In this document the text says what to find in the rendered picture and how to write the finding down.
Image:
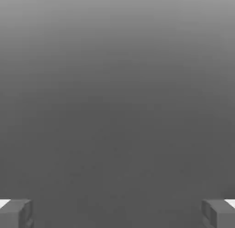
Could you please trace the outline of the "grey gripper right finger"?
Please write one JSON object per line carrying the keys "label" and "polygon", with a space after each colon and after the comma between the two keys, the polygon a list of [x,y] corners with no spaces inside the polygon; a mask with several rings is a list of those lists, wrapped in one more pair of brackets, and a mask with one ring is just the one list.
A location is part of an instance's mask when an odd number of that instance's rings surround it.
{"label": "grey gripper right finger", "polygon": [[235,199],[204,199],[201,214],[203,228],[235,228]]}

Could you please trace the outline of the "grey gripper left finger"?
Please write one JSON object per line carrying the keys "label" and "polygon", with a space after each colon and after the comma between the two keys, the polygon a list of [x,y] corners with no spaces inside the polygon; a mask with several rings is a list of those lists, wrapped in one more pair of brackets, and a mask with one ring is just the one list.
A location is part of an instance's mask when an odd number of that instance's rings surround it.
{"label": "grey gripper left finger", "polygon": [[31,199],[0,199],[0,228],[34,228]]}

